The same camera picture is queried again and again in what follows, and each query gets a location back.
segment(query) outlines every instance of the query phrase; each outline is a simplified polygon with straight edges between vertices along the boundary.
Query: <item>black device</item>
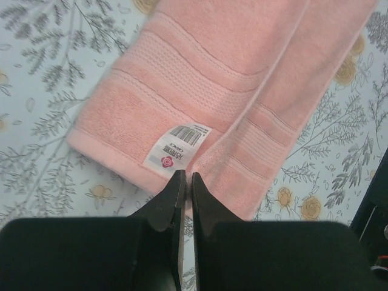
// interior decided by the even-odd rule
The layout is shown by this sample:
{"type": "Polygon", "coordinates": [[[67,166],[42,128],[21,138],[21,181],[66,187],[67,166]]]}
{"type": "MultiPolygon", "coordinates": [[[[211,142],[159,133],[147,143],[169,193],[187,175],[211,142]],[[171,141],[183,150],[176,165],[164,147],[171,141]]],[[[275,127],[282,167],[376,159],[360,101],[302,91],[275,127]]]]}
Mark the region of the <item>black device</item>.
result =
{"type": "Polygon", "coordinates": [[[175,172],[128,218],[17,219],[0,232],[0,290],[181,290],[186,200],[197,291],[387,290],[335,222],[246,222],[198,173],[175,172]]]}

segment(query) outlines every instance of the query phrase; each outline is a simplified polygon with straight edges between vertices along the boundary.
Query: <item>floral tablecloth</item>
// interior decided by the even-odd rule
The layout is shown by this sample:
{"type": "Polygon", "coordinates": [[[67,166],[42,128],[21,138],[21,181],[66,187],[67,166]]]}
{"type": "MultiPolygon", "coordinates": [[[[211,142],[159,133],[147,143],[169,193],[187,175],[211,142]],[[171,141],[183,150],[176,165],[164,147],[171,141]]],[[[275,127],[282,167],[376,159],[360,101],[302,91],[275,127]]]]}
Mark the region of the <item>floral tablecloth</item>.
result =
{"type": "MultiPolygon", "coordinates": [[[[64,141],[146,20],[130,0],[0,2],[0,225],[22,216],[127,216],[150,199],[64,141]]],[[[381,0],[255,220],[350,224],[388,146],[387,51],[381,0]]],[[[187,290],[195,288],[192,230],[187,218],[187,290]]]]}

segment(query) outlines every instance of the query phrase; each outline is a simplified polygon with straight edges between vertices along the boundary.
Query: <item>barcode sticker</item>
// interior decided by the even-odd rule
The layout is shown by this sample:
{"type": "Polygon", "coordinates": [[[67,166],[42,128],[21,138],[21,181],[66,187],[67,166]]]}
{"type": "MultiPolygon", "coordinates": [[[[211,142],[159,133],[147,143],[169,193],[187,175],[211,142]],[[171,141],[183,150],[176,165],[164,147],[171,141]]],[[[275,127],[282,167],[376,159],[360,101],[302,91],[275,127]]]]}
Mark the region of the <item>barcode sticker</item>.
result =
{"type": "Polygon", "coordinates": [[[171,178],[176,170],[187,168],[211,131],[210,127],[197,123],[174,127],[159,138],[143,165],[171,178]]]}

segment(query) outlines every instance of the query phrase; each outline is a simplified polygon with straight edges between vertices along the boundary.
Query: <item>towel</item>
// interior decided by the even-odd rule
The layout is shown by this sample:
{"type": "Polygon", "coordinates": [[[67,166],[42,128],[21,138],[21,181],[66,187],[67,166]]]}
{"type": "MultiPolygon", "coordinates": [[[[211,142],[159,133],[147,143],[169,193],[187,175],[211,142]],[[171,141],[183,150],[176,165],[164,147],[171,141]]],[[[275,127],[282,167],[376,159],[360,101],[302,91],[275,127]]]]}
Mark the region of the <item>towel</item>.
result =
{"type": "Polygon", "coordinates": [[[252,219],[376,3],[160,0],[67,140],[158,193],[182,158],[174,143],[165,150],[168,134],[200,131],[186,170],[252,219]]]}

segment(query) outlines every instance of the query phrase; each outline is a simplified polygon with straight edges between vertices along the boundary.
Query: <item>towel label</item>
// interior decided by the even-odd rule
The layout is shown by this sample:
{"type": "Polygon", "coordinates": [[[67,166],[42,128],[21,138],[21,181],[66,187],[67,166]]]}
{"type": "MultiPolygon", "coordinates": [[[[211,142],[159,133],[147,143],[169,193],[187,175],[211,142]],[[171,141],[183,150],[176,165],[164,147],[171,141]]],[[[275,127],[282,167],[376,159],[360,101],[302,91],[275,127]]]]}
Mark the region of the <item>towel label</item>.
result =
{"type": "Polygon", "coordinates": [[[211,131],[198,123],[174,127],[159,138],[143,165],[169,179],[176,170],[187,168],[211,131]]]}

